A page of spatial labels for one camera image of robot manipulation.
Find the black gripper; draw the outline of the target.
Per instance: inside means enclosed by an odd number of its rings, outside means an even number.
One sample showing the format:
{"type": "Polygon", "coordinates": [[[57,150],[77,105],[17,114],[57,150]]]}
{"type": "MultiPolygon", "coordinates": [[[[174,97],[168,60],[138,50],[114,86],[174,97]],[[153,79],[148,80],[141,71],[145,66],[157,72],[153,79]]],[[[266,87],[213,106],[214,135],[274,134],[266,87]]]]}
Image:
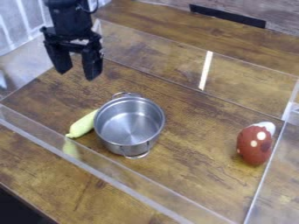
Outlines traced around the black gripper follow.
{"type": "Polygon", "coordinates": [[[71,68],[69,53],[81,52],[81,65],[88,81],[100,76],[102,71],[102,46],[101,36],[88,31],[81,35],[59,35],[51,27],[39,29],[43,36],[43,47],[50,62],[59,74],[66,73],[71,68]]]}

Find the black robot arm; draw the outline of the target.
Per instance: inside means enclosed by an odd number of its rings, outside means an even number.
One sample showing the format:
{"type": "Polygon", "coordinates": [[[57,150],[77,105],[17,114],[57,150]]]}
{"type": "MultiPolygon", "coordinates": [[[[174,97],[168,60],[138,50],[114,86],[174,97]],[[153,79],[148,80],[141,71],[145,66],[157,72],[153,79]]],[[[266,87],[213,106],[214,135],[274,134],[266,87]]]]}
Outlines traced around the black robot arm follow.
{"type": "Polygon", "coordinates": [[[88,81],[102,71],[101,36],[92,31],[88,0],[42,0],[50,13],[51,27],[39,29],[43,47],[55,71],[65,74],[71,69],[70,53],[81,55],[81,65],[88,81]]]}

